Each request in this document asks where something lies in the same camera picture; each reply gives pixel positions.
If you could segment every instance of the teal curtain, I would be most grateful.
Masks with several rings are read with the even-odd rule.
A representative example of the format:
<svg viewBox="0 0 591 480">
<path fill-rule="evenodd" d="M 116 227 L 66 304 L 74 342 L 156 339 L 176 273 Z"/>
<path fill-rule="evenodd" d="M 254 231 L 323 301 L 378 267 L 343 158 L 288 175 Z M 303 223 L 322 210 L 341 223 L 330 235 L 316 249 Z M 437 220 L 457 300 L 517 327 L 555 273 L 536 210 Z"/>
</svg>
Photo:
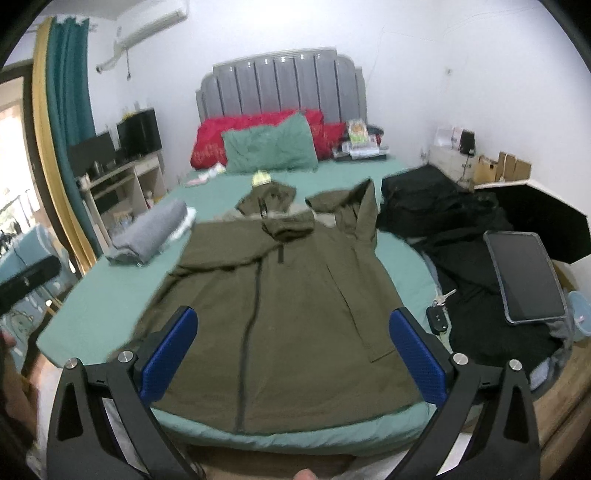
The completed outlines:
<svg viewBox="0 0 591 480">
<path fill-rule="evenodd" d="M 68 147 L 96 134 L 88 93 L 89 24 L 88 18 L 81 25 L 74 18 L 68 18 L 62 24 L 53 19 L 47 45 L 47 106 L 66 195 L 95 255 L 99 257 L 102 249 L 82 203 L 68 159 Z"/>
</svg>

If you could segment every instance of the gray towel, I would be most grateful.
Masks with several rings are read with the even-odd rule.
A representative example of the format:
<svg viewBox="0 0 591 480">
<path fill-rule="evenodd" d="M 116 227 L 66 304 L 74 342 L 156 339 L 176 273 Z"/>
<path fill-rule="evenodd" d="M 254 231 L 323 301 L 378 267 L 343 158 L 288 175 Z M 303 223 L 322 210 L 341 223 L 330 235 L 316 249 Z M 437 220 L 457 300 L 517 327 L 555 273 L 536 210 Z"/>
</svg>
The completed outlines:
<svg viewBox="0 0 591 480">
<path fill-rule="evenodd" d="M 106 254 L 111 263 L 146 264 L 187 215 L 187 204 L 178 199 L 156 204 L 113 238 Z"/>
</svg>

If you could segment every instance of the air conditioner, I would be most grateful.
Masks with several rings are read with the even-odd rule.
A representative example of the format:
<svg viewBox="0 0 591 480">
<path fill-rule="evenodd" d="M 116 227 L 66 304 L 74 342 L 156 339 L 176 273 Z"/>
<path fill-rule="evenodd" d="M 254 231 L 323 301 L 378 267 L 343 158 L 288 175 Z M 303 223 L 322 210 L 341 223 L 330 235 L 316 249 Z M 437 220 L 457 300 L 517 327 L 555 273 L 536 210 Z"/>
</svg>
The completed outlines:
<svg viewBox="0 0 591 480">
<path fill-rule="evenodd" d="M 185 20 L 188 16 L 187 0 L 148 0 L 119 16 L 113 57 L 96 66 L 101 73 L 115 67 L 124 52 L 142 40 Z"/>
</svg>

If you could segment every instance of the green pillow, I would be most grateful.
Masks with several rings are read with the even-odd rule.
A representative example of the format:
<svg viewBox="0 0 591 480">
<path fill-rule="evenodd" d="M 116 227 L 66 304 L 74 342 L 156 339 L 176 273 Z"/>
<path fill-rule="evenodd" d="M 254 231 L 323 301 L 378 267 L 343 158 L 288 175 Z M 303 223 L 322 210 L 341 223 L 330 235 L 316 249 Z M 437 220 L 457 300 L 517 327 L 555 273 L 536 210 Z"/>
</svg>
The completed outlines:
<svg viewBox="0 0 591 480">
<path fill-rule="evenodd" d="M 276 127 L 263 125 L 222 133 L 228 173 L 257 170 L 312 170 L 318 158 L 308 120 L 301 113 Z"/>
</svg>

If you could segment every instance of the silver bolt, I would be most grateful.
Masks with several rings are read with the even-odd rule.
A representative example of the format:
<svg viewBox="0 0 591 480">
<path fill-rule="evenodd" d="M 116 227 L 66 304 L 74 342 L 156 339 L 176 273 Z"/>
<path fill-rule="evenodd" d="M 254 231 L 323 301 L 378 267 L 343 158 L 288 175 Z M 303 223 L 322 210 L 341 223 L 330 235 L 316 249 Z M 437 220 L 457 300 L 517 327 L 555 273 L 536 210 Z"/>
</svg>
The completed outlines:
<svg viewBox="0 0 591 480">
<path fill-rule="evenodd" d="M 131 359 L 134 357 L 133 352 L 130 352 L 129 350 L 125 350 L 124 352 L 121 352 L 119 354 L 119 356 L 117 357 L 117 360 L 119 360 L 119 362 L 121 362 L 122 364 L 126 364 L 127 362 L 131 361 Z"/>
<path fill-rule="evenodd" d="M 523 368 L 523 365 L 521 365 L 521 362 L 519 360 L 509 360 L 509 366 L 511 367 L 512 370 L 518 372 Z"/>
<path fill-rule="evenodd" d="M 70 358 L 66 364 L 64 365 L 64 367 L 66 367 L 68 370 L 72 370 L 72 368 L 74 368 L 76 365 L 78 365 L 78 359 L 77 358 Z"/>
<path fill-rule="evenodd" d="M 456 353 L 453 356 L 453 361 L 458 365 L 466 365 L 468 363 L 468 357 L 463 353 Z"/>
</svg>

